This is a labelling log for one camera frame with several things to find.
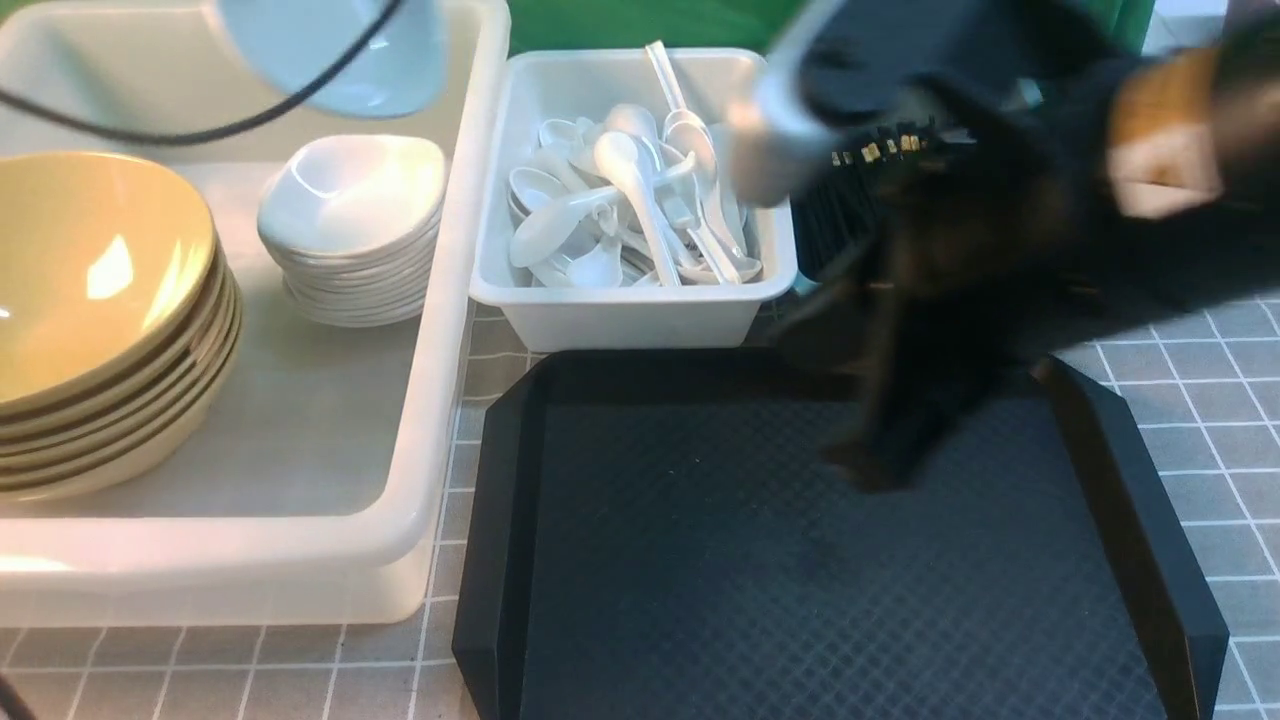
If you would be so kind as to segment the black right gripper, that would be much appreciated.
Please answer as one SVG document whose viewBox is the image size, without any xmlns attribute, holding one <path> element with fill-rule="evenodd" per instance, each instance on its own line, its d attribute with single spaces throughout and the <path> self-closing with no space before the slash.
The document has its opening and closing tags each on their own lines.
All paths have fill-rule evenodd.
<svg viewBox="0 0 1280 720">
<path fill-rule="evenodd" d="M 890 176 L 874 236 L 783 322 L 781 352 L 854 378 L 855 415 L 823 448 L 861 492 L 906 486 L 1006 377 L 1080 343 L 1101 316 L 1073 270 L 1062 172 L 951 151 Z"/>
</svg>

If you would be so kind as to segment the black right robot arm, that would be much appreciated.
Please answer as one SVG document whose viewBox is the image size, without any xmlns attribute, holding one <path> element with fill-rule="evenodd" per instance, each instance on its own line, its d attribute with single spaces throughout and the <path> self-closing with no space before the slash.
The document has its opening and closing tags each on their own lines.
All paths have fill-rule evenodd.
<svg viewBox="0 0 1280 720">
<path fill-rule="evenodd" d="M 1042 357 L 1277 287 L 1276 8 L 1143 56 L 1076 1 L 812 1 L 727 109 L 735 195 L 796 196 L 905 94 L 965 140 L 896 165 L 778 336 L 854 375 L 823 455 L 859 489 Z"/>
</svg>

